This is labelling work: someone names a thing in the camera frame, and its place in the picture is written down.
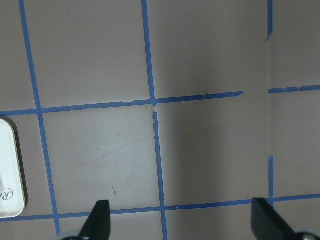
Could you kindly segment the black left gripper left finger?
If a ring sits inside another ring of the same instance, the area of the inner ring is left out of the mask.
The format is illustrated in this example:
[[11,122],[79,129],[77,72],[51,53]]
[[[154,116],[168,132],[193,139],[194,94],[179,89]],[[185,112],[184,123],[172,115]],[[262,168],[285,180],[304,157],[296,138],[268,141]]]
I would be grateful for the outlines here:
[[109,200],[96,202],[77,238],[79,240],[108,240],[111,235]]

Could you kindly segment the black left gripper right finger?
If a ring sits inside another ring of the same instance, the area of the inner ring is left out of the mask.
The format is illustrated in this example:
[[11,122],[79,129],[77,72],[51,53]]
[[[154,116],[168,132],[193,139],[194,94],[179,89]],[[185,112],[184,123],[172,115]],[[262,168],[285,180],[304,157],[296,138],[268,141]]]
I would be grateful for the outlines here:
[[253,198],[251,230],[257,240],[299,240],[300,234],[283,220],[264,198]]

